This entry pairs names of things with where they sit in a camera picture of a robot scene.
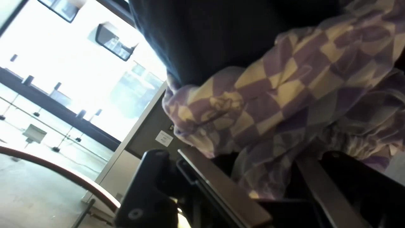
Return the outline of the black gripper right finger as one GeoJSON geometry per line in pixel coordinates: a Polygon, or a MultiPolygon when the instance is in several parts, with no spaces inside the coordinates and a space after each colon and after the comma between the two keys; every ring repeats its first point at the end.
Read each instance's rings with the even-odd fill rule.
{"type": "Polygon", "coordinates": [[[332,228],[369,228],[313,157],[299,157],[296,166],[312,199],[332,228]]]}

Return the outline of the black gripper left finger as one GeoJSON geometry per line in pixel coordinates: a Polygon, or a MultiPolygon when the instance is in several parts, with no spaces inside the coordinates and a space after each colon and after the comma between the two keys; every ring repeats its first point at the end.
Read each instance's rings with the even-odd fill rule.
{"type": "Polygon", "coordinates": [[[216,165],[194,149],[178,149],[223,216],[236,228],[270,228],[272,216],[216,165]]]}

